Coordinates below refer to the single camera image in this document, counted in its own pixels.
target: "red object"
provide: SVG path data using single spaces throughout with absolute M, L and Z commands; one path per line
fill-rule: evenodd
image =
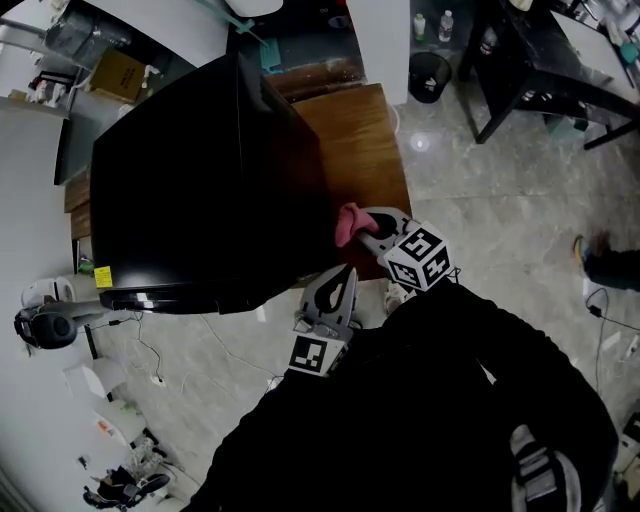
M 338 224 L 336 225 L 336 247 L 344 247 L 361 229 L 377 233 L 378 223 L 367 212 L 358 208 L 356 203 L 347 203 L 340 207 Z

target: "green tool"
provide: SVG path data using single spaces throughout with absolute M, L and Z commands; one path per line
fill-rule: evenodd
M 209 3 L 207 0 L 195 1 L 212 11 L 216 16 L 219 16 L 223 20 L 228 21 L 229 23 L 234 25 L 238 34 L 244 34 L 246 32 L 255 37 L 260 43 L 260 62 L 262 64 L 262 69 L 269 74 L 282 73 L 282 71 L 280 70 L 272 69 L 282 64 L 282 59 L 280 57 L 280 46 L 278 45 L 277 39 L 262 39 L 254 34 L 251 31 L 251 28 L 255 25 L 255 21 L 253 20 L 248 20 L 246 23 L 241 23 L 233 16 L 231 16 L 231 14 L 229 14 L 227 11 Z

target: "black table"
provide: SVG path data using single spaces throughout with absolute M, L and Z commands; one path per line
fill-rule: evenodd
M 488 26 L 496 32 L 499 45 L 490 55 L 484 55 L 480 43 Z M 595 30 L 593 34 L 600 37 Z M 485 0 L 476 14 L 460 64 L 460 80 L 469 78 L 471 66 L 491 114 L 476 137 L 478 144 L 483 144 L 513 109 L 603 124 L 609 121 L 606 111 L 630 119 L 627 125 L 590 142 L 585 149 L 628 133 L 640 123 L 640 94 L 627 75 L 607 82 L 601 72 L 583 65 L 543 0 L 534 0 L 529 12 L 516 9 L 509 0 Z M 527 91 L 543 94 L 525 101 L 523 95 Z

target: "black jacket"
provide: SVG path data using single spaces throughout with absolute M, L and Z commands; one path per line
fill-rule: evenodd
M 287 372 L 185 510 L 510 510 L 521 423 L 592 510 L 617 448 L 603 403 L 543 332 L 442 280 L 358 333 L 330 379 Z

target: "teal object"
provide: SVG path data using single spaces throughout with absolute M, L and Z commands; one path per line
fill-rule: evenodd
M 253 20 L 248 20 L 246 23 L 241 23 L 237 19 L 235 19 L 231 14 L 229 14 L 224 9 L 209 3 L 207 0 L 195 0 L 200 5 L 206 7 L 210 11 L 212 11 L 216 16 L 219 16 L 225 21 L 231 23 L 234 27 L 236 27 L 236 32 L 238 34 L 250 34 L 260 43 L 260 62 L 262 65 L 262 69 L 271 75 L 282 73 L 280 70 L 274 70 L 273 68 L 282 64 L 282 58 L 280 57 L 280 45 L 278 44 L 277 39 L 267 39 L 264 40 L 254 34 L 251 29 L 256 24 Z
M 633 43 L 624 43 L 620 47 L 620 55 L 627 64 L 631 64 L 638 58 L 638 49 Z

